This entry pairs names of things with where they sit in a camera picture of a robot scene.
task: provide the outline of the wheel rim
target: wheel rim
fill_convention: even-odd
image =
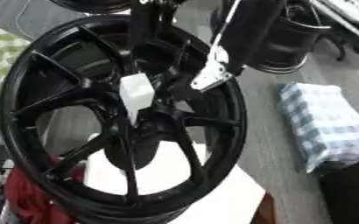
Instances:
[[[164,89],[162,90],[164,94],[159,94],[157,90],[157,95],[162,95],[162,98],[145,112],[146,117],[148,119],[164,117],[162,123],[165,127],[169,123],[170,128],[166,131],[176,133],[174,140],[187,156],[191,167],[191,178],[163,192],[137,195],[134,169],[130,168],[135,165],[132,166],[132,161],[129,160],[131,157],[127,157],[127,153],[135,153],[135,151],[123,146],[127,144],[123,133],[137,131],[126,124],[126,119],[123,119],[124,115],[118,103],[116,90],[106,85],[106,82],[116,83],[117,79],[113,78],[116,76],[111,76],[112,74],[126,74],[135,69],[133,63],[126,62],[130,60],[124,60],[123,51],[118,51],[124,46],[128,20],[126,16],[87,17],[64,24],[43,35],[18,58],[4,81],[0,97],[0,129],[18,167],[81,220],[94,217],[95,220],[132,220],[145,223],[145,219],[151,217],[155,219],[160,217],[161,222],[162,215],[166,220],[172,219],[222,182],[235,165],[244,145],[247,129],[246,109],[235,80],[228,81],[198,96],[200,98],[197,100],[187,99],[187,102],[193,105],[193,113],[173,110],[170,105],[161,103],[168,101],[166,95],[172,93],[165,91],[172,87],[167,83],[174,83],[171,81],[172,76],[182,74],[181,77],[193,77],[202,68],[208,52],[208,47],[200,40],[178,28],[173,28],[170,33],[162,35],[158,41],[149,44],[144,50],[137,51],[135,58],[139,61],[138,69],[144,70],[149,75],[154,87]],[[80,69],[81,65],[71,66],[72,63],[66,63],[67,55],[73,49],[79,49],[85,45],[86,41],[97,46],[97,49],[103,52],[104,57],[110,58],[100,68],[105,72],[97,73],[98,77],[106,74],[102,76],[105,77],[102,83],[101,80],[99,83],[98,80],[93,80],[88,73],[83,73]],[[93,63],[84,65],[89,66],[86,70],[94,70],[91,69],[94,67],[91,64]],[[75,69],[78,71],[76,73],[69,67],[77,67],[79,70]],[[57,76],[51,76],[50,80],[40,80],[42,78],[37,78],[39,77],[37,74],[41,68],[53,70]],[[170,76],[170,81],[165,83],[160,78],[167,75]],[[67,90],[61,90],[55,96],[48,94],[48,90],[44,88],[52,84],[57,89],[64,88],[64,85],[60,85],[64,82],[68,87]],[[87,154],[107,146],[103,140],[107,140],[108,137],[113,139],[113,135],[116,135],[115,139],[122,143],[123,160],[128,161],[125,163],[128,165],[125,171],[128,179],[128,193],[125,196],[98,192],[72,179],[65,180],[60,171],[66,168],[69,170],[68,166],[74,165],[77,161],[69,158],[64,159],[68,164],[64,163],[64,160],[53,162],[39,141],[35,119],[32,117],[38,117],[39,114],[48,110],[74,103],[83,102],[86,106],[89,102],[84,100],[90,98],[93,98],[93,103],[89,107],[98,116],[98,120],[102,119],[105,124],[102,126],[101,135],[87,143],[82,150],[83,156],[76,160],[81,160]],[[91,106],[97,102],[101,105]],[[116,103],[117,110],[108,112]],[[194,155],[187,132],[182,125],[179,125],[197,126],[201,123],[204,128],[219,126],[218,129],[213,128],[220,131],[217,135],[211,136],[215,141],[208,145],[209,159],[203,166],[200,161],[197,162],[198,158]]]

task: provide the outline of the metal bracket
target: metal bracket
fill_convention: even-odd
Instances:
[[[191,88],[205,92],[231,79],[233,74],[226,71],[229,55],[221,46],[212,47],[206,65],[191,82]]]

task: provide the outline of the cable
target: cable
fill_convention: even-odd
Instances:
[[[25,5],[23,6],[23,9],[18,13],[18,16],[16,17],[15,25],[16,25],[16,28],[18,28],[18,30],[20,31],[20,33],[23,34],[26,38],[28,38],[29,40],[34,40],[34,38],[32,36],[28,35],[27,33],[25,33],[25,31],[23,31],[23,29],[21,28],[20,23],[19,23],[20,18],[27,11],[27,8],[28,8],[28,5],[30,4],[30,2],[31,2],[31,0],[27,0]]]

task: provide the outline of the white block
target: white block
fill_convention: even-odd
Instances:
[[[140,109],[151,106],[154,95],[155,90],[145,73],[128,75],[120,80],[120,96],[132,124],[136,122]]]

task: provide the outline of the gray carpet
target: gray carpet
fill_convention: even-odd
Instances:
[[[20,34],[13,21],[24,3],[20,0],[0,0],[0,27]],[[187,3],[177,15],[178,26],[208,41],[208,15],[214,7],[215,1]],[[29,35],[37,37],[55,25],[80,17],[83,15],[61,9],[45,0],[32,0],[20,22]],[[337,62],[334,59],[336,54],[333,46],[321,41],[305,67],[297,73],[276,76],[249,69],[238,78],[250,120],[248,140],[239,165],[273,195],[279,224],[330,223],[317,180],[303,172],[289,127],[278,113],[276,86],[290,81],[339,85],[359,111],[359,55],[348,52],[345,61]],[[93,122],[83,123],[85,117],[90,116],[88,112],[80,112],[68,122],[67,128],[53,128],[49,140],[57,140],[51,141],[51,150],[58,152],[67,144],[82,144],[86,134],[76,133],[75,130],[95,129]],[[60,116],[55,120],[63,123],[64,119]]]

